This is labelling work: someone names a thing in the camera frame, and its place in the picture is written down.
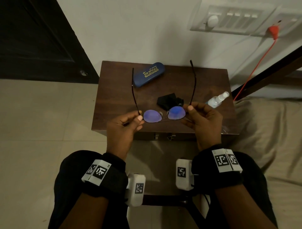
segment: hand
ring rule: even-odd
[[[221,144],[222,115],[204,103],[193,102],[191,106],[184,104],[188,112],[181,122],[195,131],[200,151],[213,145]]]
[[[133,142],[133,135],[145,123],[143,117],[133,111],[118,116],[107,122],[107,152],[125,160]]]

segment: white wall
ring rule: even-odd
[[[257,0],[302,10],[301,0]],[[244,83],[272,39],[189,31],[200,0],[58,0],[97,73],[103,60],[228,69],[232,88]],[[302,45],[302,26],[280,38],[258,74]],[[258,96],[302,97],[300,90],[262,89]]]

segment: wooden headboard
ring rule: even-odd
[[[269,84],[302,87],[302,71],[297,71],[301,67],[302,46],[249,80],[236,100],[240,100]],[[242,87],[243,85],[232,91],[233,98]]]

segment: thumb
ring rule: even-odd
[[[127,126],[128,129],[131,129],[133,132],[136,130],[136,128],[140,125],[140,121],[143,120],[143,117],[141,115],[137,116],[135,119],[132,120],[132,122]]]
[[[203,117],[194,109],[192,105],[188,106],[188,113],[195,124],[201,124]]]

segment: dark door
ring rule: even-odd
[[[0,9],[0,78],[98,83],[56,0],[1,0]]]

